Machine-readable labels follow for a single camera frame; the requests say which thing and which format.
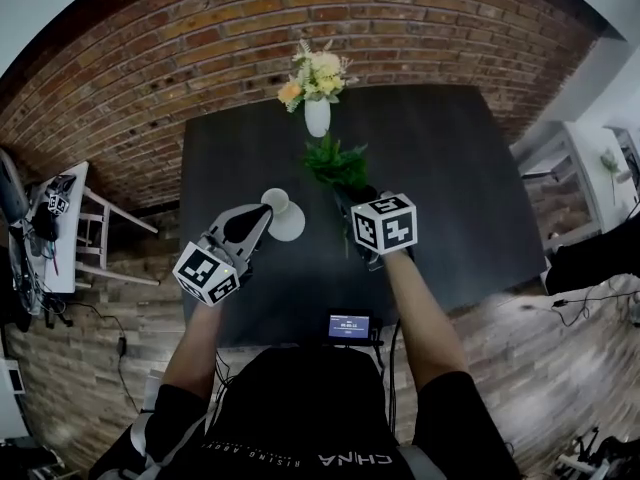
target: black tabletop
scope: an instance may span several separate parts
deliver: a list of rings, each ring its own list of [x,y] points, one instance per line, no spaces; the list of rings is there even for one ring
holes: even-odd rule
[[[418,211],[416,264],[445,310],[529,280],[545,268],[531,205],[479,91],[465,86],[350,89],[332,105],[345,147],[368,144],[369,181],[405,193]],[[275,100],[189,121],[182,161],[181,245],[222,211],[279,187],[304,211],[297,240],[264,235],[255,274],[226,299],[221,346],[324,335],[328,308],[395,321],[384,270],[345,250],[332,192],[302,166],[311,137],[302,112]],[[184,294],[185,318],[196,300]]]

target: black t-shirt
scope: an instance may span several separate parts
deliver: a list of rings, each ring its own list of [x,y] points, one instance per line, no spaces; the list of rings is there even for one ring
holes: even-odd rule
[[[206,409],[195,395],[162,386],[145,431],[147,452],[162,460]],[[376,366],[352,349],[264,351],[233,379],[217,421],[203,433],[194,434],[158,479],[245,473],[413,478],[386,421]],[[520,478],[473,380],[463,372],[442,375],[420,391],[413,444],[449,480]],[[128,430],[89,478],[110,469],[144,470]]]

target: cup and saucer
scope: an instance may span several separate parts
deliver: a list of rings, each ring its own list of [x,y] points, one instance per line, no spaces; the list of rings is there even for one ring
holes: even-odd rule
[[[273,220],[268,230],[273,238],[291,242],[302,234],[306,222],[304,213],[284,190],[270,188],[262,194],[260,202],[273,209]]]

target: digital display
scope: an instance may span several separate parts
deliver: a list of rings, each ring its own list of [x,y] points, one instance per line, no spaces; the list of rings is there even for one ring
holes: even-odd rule
[[[329,318],[330,338],[369,338],[368,316],[331,315]]]

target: brick wall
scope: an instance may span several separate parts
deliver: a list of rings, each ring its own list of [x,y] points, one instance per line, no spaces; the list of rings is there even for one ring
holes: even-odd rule
[[[579,0],[139,0],[24,80],[0,145],[43,177],[88,159],[127,208],[174,201],[185,120],[273,98],[302,37],[362,85],[479,86],[512,141],[601,28]]]

